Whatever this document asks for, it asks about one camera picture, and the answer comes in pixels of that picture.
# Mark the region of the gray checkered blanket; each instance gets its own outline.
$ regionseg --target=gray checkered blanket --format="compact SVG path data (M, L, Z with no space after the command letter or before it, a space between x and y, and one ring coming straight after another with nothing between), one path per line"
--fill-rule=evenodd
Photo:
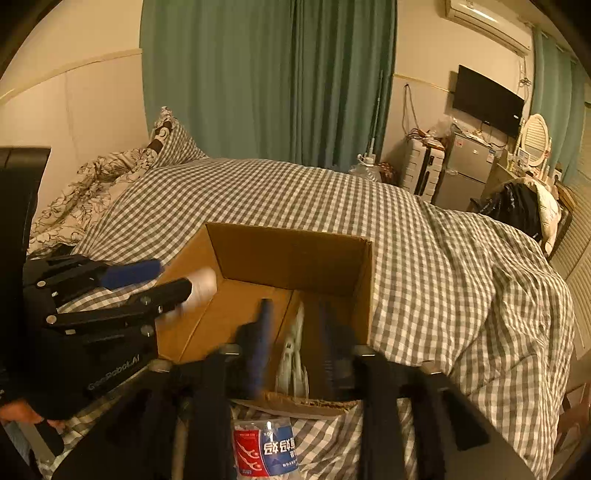
M204 222L370 239L371 345L404 364L436 361L531 470L547 476L574 316L566 284L532 239L487 217L441 210L399 188L330 170L207 159L148 171L75 251L117 264L158 258L166 265ZM106 307L138 290L96 290L66 310ZM46 476L119 393L68 422L66 452L41 466ZM409 402L400 400L398 409L415 476ZM242 407L235 415L263 416ZM293 419L304 477L354 478L361 425L359 406L329 421Z

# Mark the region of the open cardboard box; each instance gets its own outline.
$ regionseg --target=open cardboard box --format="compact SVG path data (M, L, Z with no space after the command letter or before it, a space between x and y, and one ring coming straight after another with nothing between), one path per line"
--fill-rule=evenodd
M217 276L217 293L207 304L185 311L172 324L158 325L160 357L176 363L203 359L231 343L239 325L254 321L261 299L273 301L271 356L266 391L239 401L274 414L321 419L344 413L354 403L324 401L319 304L328 301L337 321L350 325L360 344L368 341L373 287L371 242L355 236L207 223L166 268L158 283L204 267ZM307 368L310 399L274 392L284 338L304 304L300 355Z

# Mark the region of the red and blue label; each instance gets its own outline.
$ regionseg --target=red and blue label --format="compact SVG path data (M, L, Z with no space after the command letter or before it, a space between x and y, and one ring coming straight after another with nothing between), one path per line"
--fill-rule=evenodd
M275 476L297 469L291 426L271 430L234 430L234 452L243 476Z

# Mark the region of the floral blanket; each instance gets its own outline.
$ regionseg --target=floral blanket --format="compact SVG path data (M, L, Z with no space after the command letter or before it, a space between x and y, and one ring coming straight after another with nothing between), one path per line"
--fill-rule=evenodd
M178 120L166 107L146 148L110 153L84 164L76 177L31 226L28 255L46 257L62 245L74 247L110 205L155 164ZM200 151L200 158L207 156Z

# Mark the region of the silver mini fridge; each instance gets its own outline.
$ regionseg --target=silver mini fridge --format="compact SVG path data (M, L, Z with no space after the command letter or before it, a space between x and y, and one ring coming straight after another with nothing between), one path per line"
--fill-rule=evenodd
M480 199L491 172L494 152L460 134L453 134L449 145L432 203L465 212L470 198Z

